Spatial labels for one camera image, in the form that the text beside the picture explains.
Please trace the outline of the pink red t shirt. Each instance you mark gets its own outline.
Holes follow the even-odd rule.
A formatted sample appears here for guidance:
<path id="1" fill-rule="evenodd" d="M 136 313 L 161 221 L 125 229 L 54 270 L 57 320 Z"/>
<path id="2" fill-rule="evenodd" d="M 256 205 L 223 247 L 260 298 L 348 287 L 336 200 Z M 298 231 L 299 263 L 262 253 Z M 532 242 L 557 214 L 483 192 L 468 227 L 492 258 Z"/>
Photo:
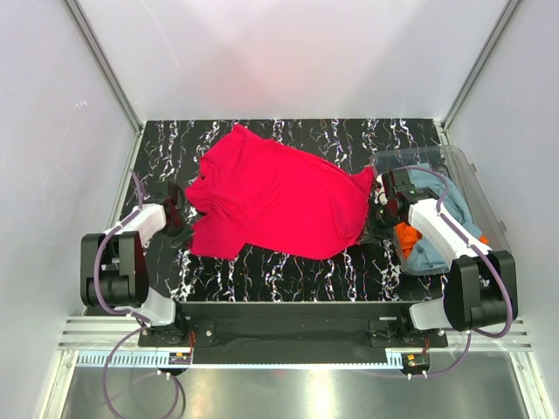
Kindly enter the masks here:
<path id="1" fill-rule="evenodd" d="M 249 244 L 328 259 L 357 243 L 369 213 L 372 167 L 351 175 L 316 155 L 241 125 L 200 160 L 185 190 L 201 214 L 191 251 L 234 259 Z"/>

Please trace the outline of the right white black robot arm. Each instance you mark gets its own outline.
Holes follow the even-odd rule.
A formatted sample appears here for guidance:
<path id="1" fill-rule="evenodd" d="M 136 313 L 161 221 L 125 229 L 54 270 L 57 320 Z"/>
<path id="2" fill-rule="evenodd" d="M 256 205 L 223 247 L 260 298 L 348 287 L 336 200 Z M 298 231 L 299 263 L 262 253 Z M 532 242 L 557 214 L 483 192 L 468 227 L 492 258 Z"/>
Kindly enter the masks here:
<path id="1" fill-rule="evenodd" d="M 444 296 L 409 308 L 397 323 L 407 346 L 428 330 L 476 332 L 490 339 L 508 334 L 518 315 L 513 255 L 495 251 L 458 223 L 446 209 L 448 179 L 428 168 L 407 166 L 381 175 L 386 203 L 372 208 L 369 225 L 377 234 L 407 223 L 431 243 L 449 268 Z"/>

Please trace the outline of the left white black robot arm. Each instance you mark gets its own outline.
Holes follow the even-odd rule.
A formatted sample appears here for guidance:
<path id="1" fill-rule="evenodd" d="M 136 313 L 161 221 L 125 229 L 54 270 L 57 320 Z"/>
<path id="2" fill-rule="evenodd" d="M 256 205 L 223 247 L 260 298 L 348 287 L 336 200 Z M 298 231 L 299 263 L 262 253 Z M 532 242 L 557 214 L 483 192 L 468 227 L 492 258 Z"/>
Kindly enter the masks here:
<path id="1" fill-rule="evenodd" d="M 159 345 L 177 346 L 189 337 L 188 320 L 178 303 L 150 284 L 144 246 L 164 236 L 176 249 L 192 235 L 183 218 L 184 190 L 158 182 L 148 200 L 102 232 L 86 234 L 80 244 L 80 297 L 84 306 L 118 316 L 130 315 L 145 326 L 143 336 Z"/>

